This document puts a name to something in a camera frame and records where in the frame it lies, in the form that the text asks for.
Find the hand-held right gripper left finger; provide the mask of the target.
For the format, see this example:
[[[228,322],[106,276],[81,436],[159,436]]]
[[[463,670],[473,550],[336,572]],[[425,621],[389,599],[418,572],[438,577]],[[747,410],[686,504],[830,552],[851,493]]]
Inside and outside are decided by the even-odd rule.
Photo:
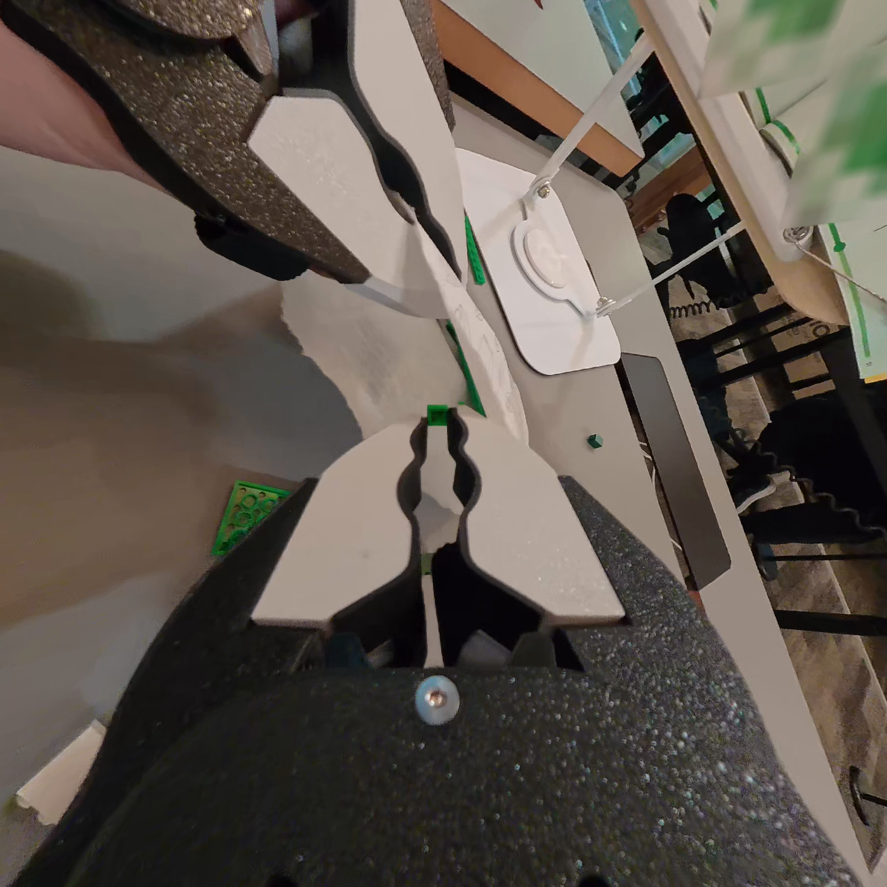
[[[253,609],[259,626],[390,642],[394,667],[427,659],[419,524],[427,421],[362,441],[317,480]]]

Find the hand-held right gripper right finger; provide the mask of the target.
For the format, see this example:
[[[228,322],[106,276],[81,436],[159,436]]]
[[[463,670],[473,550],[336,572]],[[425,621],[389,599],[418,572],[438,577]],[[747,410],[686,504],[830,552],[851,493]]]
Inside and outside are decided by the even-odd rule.
[[[442,659],[578,660],[568,632],[626,612],[557,473],[467,407],[447,446],[462,512],[432,556]]]

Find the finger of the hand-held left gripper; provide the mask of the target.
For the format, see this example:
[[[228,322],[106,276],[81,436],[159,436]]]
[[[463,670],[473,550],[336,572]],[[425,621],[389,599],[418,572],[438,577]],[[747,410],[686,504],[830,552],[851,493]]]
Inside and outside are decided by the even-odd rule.
[[[383,180],[464,279],[467,242],[456,146],[403,6],[348,6],[349,72],[370,121]]]
[[[358,260],[346,288],[415,317],[449,317],[459,287],[415,210],[380,178],[371,146],[333,96],[275,96],[249,147]]]

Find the white torn paper bag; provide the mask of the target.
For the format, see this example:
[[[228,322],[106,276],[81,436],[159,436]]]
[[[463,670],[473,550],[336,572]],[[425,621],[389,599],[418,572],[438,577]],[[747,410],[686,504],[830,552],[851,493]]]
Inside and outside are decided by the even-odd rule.
[[[428,405],[468,402],[459,347],[483,412],[522,444],[529,429],[504,349],[460,278],[426,235],[424,259],[443,297],[446,325],[406,315],[306,272],[283,287],[282,318],[302,351],[343,395],[363,437],[425,416]]]

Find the person's left forearm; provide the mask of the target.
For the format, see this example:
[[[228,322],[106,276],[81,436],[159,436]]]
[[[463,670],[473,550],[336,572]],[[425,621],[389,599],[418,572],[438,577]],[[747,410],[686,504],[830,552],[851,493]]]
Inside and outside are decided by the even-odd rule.
[[[126,175],[165,193],[129,156],[101,107],[68,74],[1,25],[1,144]]]

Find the grey desk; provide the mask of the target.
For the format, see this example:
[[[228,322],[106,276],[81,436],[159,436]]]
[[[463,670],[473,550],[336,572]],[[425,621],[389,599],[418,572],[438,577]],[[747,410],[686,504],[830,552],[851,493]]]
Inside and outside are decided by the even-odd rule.
[[[394,667],[254,623],[367,439],[271,306],[100,340],[72,280],[2,261],[2,802],[113,713],[13,885],[867,885],[717,630],[539,427],[626,612],[569,631],[578,660]],[[238,480],[291,495],[214,558]]]

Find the neighbouring wood edged desk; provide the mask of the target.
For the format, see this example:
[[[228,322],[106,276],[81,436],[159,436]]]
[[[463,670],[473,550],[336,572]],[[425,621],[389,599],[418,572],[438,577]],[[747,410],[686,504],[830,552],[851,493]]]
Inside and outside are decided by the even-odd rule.
[[[445,61],[566,137],[611,79],[581,1],[435,1]]]

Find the large green studded plate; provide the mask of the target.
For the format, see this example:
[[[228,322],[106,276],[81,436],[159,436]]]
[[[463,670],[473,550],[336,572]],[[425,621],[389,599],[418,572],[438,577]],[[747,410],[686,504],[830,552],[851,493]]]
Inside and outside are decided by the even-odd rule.
[[[237,547],[290,495],[290,491],[257,482],[234,482],[216,529],[211,556],[223,557]]]

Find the narrow green plate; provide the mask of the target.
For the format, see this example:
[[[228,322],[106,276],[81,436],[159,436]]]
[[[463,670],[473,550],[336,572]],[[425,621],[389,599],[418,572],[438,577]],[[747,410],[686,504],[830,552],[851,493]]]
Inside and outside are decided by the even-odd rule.
[[[474,238],[474,231],[467,214],[463,214],[465,238],[468,251],[468,265],[471,272],[473,282],[478,286],[486,283],[486,274],[482,256],[480,254],[477,242]]]

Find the white book stand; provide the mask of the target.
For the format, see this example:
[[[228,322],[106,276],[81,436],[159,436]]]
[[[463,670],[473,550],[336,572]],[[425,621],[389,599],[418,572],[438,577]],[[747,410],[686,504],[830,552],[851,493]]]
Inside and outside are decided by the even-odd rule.
[[[593,104],[582,114],[569,134],[571,150],[579,150],[610,172],[626,173],[630,161],[640,161],[638,135],[629,122],[626,103],[608,87],[611,79]],[[711,131],[716,153],[721,153],[730,169],[730,176],[741,191],[740,231],[751,221],[759,230],[759,238],[751,241],[764,250],[765,269],[777,272],[777,285],[790,305],[810,309],[819,320],[843,321],[849,318],[847,308],[837,307],[837,283],[826,283],[826,277],[851,284],[844,278],[849,272],[822,259],[815,253],[806,255],[814,236],[800,244],[788,241],[777,231],[778,202],[788,194],[787,175],[778,167],[771,149],[754,129],[743,100],[738,94],[705,98],[690,104],[705,117]],[[492,261],[492,285],[500,300],[508,327],[524,361],[543,375],[612,365],[620,358],[621,349],[613,322],[608,318],[584,316],[571,302],[572,284],[550,287],[536,275],[522,247],[525,232],[524,193],[543,183],[554,183],[553,208],[541,209],[547,224],[548,238],[564,259],[577,259],[579,217],[567,209],[567,186],[560,183],[560,170],[535,174],[518,171],[505,161],[482,161],[479,149],[460,149],[460,172],[467,188],[465,201],[469,220],[478,236],[482,257]]]

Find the black sneaker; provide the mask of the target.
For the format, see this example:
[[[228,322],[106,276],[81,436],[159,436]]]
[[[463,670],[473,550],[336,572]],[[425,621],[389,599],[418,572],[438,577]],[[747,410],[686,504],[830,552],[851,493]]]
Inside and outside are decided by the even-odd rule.
[[[776,490],[776,484],[768,474],[735,475],[728,479],[727,487],[738,515]]]

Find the white paper packet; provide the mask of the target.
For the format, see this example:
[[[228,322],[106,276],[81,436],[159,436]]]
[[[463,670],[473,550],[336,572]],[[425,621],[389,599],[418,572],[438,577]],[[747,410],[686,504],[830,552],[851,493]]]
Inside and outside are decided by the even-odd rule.
[[[82,788],[105,739],[106,728],[94,720],[15,794],[18,808],[43,826],[55,826]]]

